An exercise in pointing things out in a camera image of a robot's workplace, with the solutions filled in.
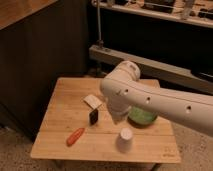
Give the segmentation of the translucent yellowish gripper finger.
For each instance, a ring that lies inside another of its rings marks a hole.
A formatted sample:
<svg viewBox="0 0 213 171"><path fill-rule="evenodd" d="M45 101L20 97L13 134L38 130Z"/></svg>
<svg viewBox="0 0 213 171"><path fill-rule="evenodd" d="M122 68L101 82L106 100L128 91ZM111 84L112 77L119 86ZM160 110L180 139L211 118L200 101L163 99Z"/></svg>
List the translucent yellowish gripper finger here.
<svg viewBox="0 0 213 171"><path fill-rule="evenodd" d="M122 121L122 116L120 115L113 115L112 120L114 124L119 124Z"/></svg>

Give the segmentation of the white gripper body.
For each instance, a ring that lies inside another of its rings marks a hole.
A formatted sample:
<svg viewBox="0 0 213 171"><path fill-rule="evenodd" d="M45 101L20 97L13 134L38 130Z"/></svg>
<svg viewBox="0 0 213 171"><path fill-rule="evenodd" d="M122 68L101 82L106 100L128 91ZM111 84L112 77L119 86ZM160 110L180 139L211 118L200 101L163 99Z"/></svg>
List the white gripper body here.
<svg viewBox="0 0 213 171"><path fill-rule="evenodd" d="M111 115L120 115L122 116L122 120L126 117L128 112L131 109L130 105L124 104L123 102L108 100L107 101L107 109Z"/></svg>

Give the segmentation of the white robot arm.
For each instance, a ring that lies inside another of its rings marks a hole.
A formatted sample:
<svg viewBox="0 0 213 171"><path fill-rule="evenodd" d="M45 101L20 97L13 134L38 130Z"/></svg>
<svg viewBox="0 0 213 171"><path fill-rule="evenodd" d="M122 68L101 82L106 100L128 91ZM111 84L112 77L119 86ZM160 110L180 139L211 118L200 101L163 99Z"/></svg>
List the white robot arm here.
<svg viewBox="0 0 213 171"><path fill-rule="evenodd" d="M134 62L122 61L102 79L100 91L114 123L138 107L213 137L213 96L148 86L140 75Z"/></svg>

